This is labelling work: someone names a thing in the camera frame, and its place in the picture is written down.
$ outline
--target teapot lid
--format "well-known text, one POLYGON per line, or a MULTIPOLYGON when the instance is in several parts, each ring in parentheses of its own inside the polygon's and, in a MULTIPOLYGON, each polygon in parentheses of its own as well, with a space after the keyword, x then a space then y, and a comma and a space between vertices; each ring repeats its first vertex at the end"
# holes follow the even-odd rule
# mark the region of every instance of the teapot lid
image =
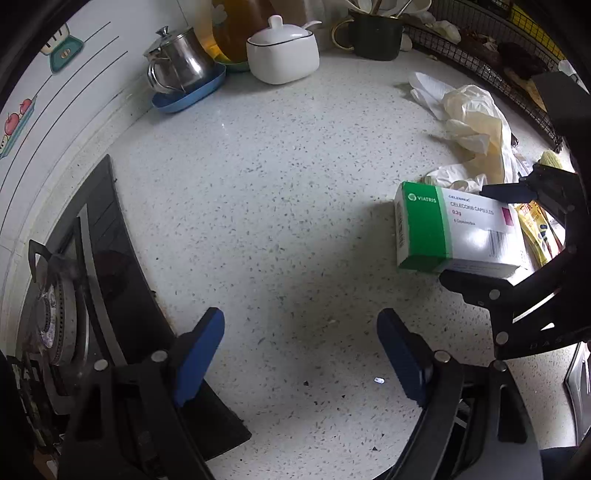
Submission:
POLYGON ((265 28, 264 30, 255 33, 247 40, 247 42, 252 45, 263 47, 285 43, 291 40, 296 40, 297 38, 309 37, 310 35, 313 35, 313 33, 305 28, 298 27, 297 25, 284 25, 281 15, 272 15, 269 17, 269 28, 265 28))
POLYGON ((159 50, 161 47, 174 42, 178 38, 184 37, 190 31, 193 31, 193 27, 185 27, 179 30, 173 30, 172 32, 168 31, 167 25, 160 28, 156 31, 156 33, 160 35, 160 38, 150 45, 150 47, 144 52, 144 56, 148 56, 149 53, 159 50))

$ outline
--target apple illustration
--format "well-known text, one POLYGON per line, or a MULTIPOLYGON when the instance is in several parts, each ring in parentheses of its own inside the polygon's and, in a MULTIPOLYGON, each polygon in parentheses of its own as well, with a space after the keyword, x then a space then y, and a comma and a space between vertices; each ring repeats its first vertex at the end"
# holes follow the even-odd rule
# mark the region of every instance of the apple illustration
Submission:
POLYGON ((4 131, 9 137, 16 130, 19 120, 17 113, 11 113, 8 115, 8 120, 6 120, 6 123, 4 124, 4 131))
POLYGON ((32 101, 30 98, 25 98, 21 103, 21 115, 24 115, 27 109, 31 106, 32 101))

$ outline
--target white speckled countertop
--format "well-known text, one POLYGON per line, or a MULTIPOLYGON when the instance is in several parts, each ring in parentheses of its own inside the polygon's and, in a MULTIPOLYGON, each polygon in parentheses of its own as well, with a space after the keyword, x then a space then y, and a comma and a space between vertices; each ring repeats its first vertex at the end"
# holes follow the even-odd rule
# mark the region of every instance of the white speckled countertop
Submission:
MULTIPOLYGON (((465 158, 411 100, 413 70, 472 83, 415 51, 386 63, 328 53, 299 82, 239 74, 182 113, 151 110, 108 151, 175 330, 209 306, 226 316, 207 380, 253 435, 209 462, 219 479, 371 480, 396 461, 420 410, 375 333, 384 307, 433 349, 493 359, 486 310, 395 267, 398 183, 465 158)), ((538 158, 541 138, 498 105, 521 152, 538 158)), ((573 351, 509 362, 541 447, 574 442, 561 385, 573 351)))

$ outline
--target barcode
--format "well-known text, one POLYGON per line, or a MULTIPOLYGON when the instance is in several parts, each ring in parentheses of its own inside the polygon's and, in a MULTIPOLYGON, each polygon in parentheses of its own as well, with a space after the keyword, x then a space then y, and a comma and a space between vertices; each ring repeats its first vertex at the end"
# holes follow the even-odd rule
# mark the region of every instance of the barcode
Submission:
POLYGON ((488 230, 488 244, 491 248, 491 257, 502 258, 509 248, 507 234, 488 230))
POLYGON ((402 215, 400 214, 399 209, 396 209, 396 230, 398 237, 398 248, 402 248, 404 245, 404 229, 402 228, 402 215))

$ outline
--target gold mug handle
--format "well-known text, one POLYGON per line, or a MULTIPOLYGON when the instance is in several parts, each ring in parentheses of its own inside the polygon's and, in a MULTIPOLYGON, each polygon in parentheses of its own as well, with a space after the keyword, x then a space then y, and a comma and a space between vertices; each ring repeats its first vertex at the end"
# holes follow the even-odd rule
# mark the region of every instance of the gold mug handle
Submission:
POLYGON ((335 44, 336 47, 339 47, 341 50, 346 50, 346 51, 353 51, 355 48, 354 47, 344 47, 342 46, 339 42, 336 41, 335 39, 335 34, 336 31, 342 27, 343 25, 347 24, 347 23, 351 23, 352 21, 354 21, 353 18, 349 17, 349 18, 345 18, 343 20, 341 20, 340 22, 338 22, 333 29, 330 32, 330 38, 332 38, 333 43, 335 44))

